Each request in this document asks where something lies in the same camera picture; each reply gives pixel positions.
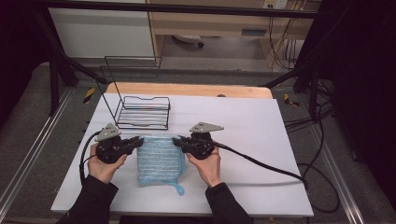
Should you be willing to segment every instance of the tripod leg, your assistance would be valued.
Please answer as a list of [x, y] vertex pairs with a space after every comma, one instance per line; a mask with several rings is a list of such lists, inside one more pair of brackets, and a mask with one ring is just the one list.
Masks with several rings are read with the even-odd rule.
[[281, 77], [278, 77], [275, 80], [270, 81], [267, 84], [261, 85], [259, 87], [266, 87], [268, 89], [271, 89], [271, 88], [275, 87], [276, 85], [288, 80], [291, 77], [298, 77], [305, 70], [306, 70], [305, 66], [300, 66], [300, 67], [294, 68], [293, 70], [289, 71], [287, 74], [285, 74]]

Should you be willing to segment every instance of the black sleeve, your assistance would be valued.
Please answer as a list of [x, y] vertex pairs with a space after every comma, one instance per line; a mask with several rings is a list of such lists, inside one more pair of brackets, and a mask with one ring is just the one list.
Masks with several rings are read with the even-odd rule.
[[107, 224], [110, 219], [110, 205], [118, 190], [113, 184], [105, 184], [88, 175], [75, 204], [57, 224]]
[[236, 201], [225, 183], [207, 188], [206, 198], [213, 213], [215, 224], [253, 224], [253, 219]]

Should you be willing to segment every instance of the cabinet door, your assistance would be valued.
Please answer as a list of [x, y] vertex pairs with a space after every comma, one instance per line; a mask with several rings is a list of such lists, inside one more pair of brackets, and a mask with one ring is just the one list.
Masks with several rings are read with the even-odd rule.
[[[145, 0], [95, 2], [146, 3]], [[64, 51], [75, 58], [153, 56], [147, 12], [50, 8]]]

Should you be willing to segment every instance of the hand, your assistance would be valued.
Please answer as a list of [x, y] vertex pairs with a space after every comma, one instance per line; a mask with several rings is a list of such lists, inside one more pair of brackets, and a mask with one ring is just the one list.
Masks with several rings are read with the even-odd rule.
[[96, 156], [97, 143], [91, 146], [91, 154], [93, 156], [88, 160], [88, 170], [91, 176], [104, 182], [105, 184], [110, 183], [114, 173], [125, 163], [127, 155], [122, 155], [115, 163], [107, 164], [100, 161]]
[[194, 164], [199, 172], [201, 178], [206, 182], [206, 184], [213, 188], [217, 184], [221, 183], [220, 179], [220, 154], [219, 148], [215, 147], [213, 152], [204, 160], [197, 160], [190, 153], [187, 153], [187, 158], [189, 162]]

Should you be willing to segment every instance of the person's left hand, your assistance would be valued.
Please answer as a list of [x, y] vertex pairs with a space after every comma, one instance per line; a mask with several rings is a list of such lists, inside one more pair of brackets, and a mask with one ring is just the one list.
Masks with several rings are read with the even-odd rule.
[[[90, 156], [96, 154], [97, 146], [97, 143], [91, 146]], [[119, 169], [125, 163], [126, 157], [127, 155], [124, 154], [115, 163], [107, 164], [100, 161], [96, 156], [94, 156], [88, 160], [88, 170], [90, 172], [90, 175], [104, 182], [105, 184], [108, 184], [110, 183], [117, 169]]]

